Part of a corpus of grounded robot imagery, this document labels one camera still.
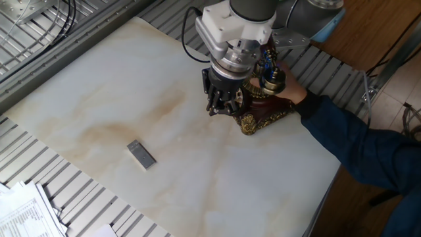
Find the person's bare hand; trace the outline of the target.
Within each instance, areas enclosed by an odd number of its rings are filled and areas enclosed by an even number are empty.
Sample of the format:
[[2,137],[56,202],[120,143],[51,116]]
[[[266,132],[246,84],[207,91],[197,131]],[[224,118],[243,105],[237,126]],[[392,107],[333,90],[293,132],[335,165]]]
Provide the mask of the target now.
[[298,83],[289,67],[284,62],[278,61],[277,66],[285,72],[286,86],[282,92],[276,94],[276,97],[288,99],[294,105],[302,102],[307,96],[307,90]]

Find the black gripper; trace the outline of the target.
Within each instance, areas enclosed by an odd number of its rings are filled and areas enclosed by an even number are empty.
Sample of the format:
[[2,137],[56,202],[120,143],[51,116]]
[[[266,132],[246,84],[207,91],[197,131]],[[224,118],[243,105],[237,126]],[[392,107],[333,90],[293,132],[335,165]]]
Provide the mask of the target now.
[[209,115],[218,113],[219,92],[224,97],[224,107],[228,114],[236,114],[243,106],[243,92],[238,90],[245,79],[232,80],[205,68],[201,71],[204,92],[208,95],[206,110]]

